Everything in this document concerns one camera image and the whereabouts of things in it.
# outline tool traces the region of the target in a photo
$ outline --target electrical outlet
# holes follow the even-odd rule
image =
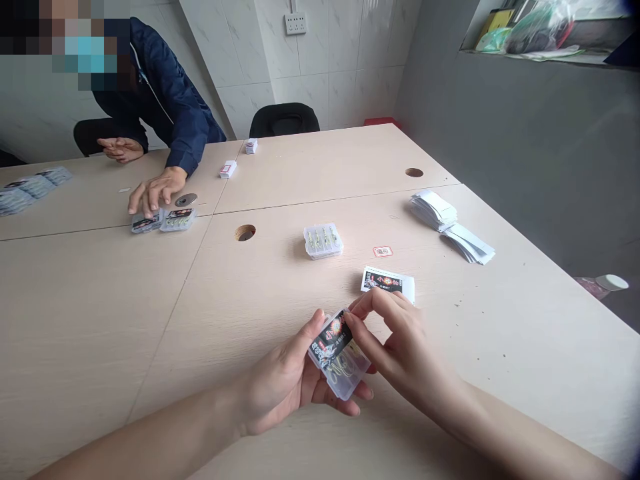
[[[300,35],[307,32],[307,16],[304,13],[288,13],[285,15],[287,35]]]

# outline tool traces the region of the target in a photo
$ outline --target light wooden table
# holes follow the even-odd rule
[[[462,376],[606,460],[635,455],[640,337],[463,185],[436,188],[497,250],[466,262],[408,213],[412,192],[214,215],[133,409],[139,418],[231,378],[320,307],[359,294],[366,265],[414,276],[416,305]],[[335,222],[344,254],[312,261],[303,228]],[[255,236],[235,240],[251,224]],[[390,246],[377,259],[372,248]],[[367,320],[385,339],[379,317]],[[243,440],[196,478],[494,478],[376,376],[358,419],[328,407]]]
[[[328,130],[260,139],[255,155],[240,152],[215,212],[456,184],[392,124]]]
[[[122,427],[211,217],[0,242],[0,477]]]
[[[193,206],[198,215],[211,215],[227,182],[218,172],[226,161],[236,160],[242,145],[242,141],[207,145],[198,170],[185,189],[174,194],[170,208],[177,208],[173,202],[184,193],[196,193]],[[0,240],[131,225],[129,195],[140,182],[162,173],[168,154],[167,149],[155,150],[128,165],[90,157],[0,169],[1,186],[56,165],[73,174],[70,181],[20,214],[0,217]]]
[[[24,478],[230,378],[315,308],[348,305],[366,265],[414,276],[429,332],[464,378],[628,469],[640,443],[629,421],[637,413],[640,337],[402,133],[382,126],[260,140],[257,155],[237,157],[228,182],[217,172],[241,142],[218,145],[207,152],[224,152],[202,164],[185,192],[206,203],[200,214],[216,204],[216,213],[244,211],[201,217],[188,232],[116,227],[129,224],[128,193],[118,189],[160,170],[166,151],[126,169],[100,159],[66,162],[76,176],[51,194],[51,205],[0,219],[0,239],[63,233],[0,241],[0,477]],[[287,165],[298,169],[283,176]],[[407,176],[410,167],[424,175]],[[434,190],[497,250],[484,267],[468,264],[408,212],[412,193],[448,182],[455,185]],[[288,203],[296,205],[266,208]],[[98,220],[85,220],[92,209]],[[345,252],[312,261],[302,232],[325,222],[336,223]],[[236,241],[242,225],[255,226],[254,238]],[[394,255],[376,259],[372,248],[383,245]],[[381,339],[388,335],[380,318],[368,322]],[[379,375],[371,384],[375,399],[361,402],[359,418],[306,408],[195,477],[324,479],[327,468],[368,479],[497,476]]]

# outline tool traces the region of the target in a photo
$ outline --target metal disc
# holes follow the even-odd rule
[[[178,200],[175,201],[175,206],[176,207],[186,207],[190,204],[192,204],[193,202],[195,202],[197,200],[198,196],[195,193],[188,193],[186,195],[183,195],[182,197],[178,198]]]

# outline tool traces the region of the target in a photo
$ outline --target round hole in table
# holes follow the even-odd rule
[[[253,225],[243,225],[235,231],[235,239],[238,241],[247,241],[255,235],[255,227]]]
[[[425,173],[420,169],[406,169],[405,173],[414,178],[422,177]]]

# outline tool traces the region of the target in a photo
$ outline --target water bottle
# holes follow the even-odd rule
[[[629,284],[615,275],[602,275],[601,277],[588,278],[588,277],[576,277],[576,282],[582,285],[586,291],[596,297],[598,300],[602,300],[612,291],[626,290],[629,288]]]

